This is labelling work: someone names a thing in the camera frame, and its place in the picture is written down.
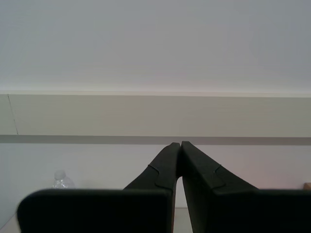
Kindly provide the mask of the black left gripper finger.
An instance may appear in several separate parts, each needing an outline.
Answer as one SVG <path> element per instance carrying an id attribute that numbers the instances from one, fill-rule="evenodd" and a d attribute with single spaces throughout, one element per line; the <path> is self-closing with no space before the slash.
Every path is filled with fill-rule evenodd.
<path id="1" fill-rule="evenodd" d="M 181 144 L 182 181 L 195 233 L 309 233 L 309 190 L 258 189 Z"/>
<path id="2" fill-rule="evenodd" d="M 122 190 L 45 189 L 17 208 L 23 233 L 171 233 L 179 143 L 166 146 Z"/>

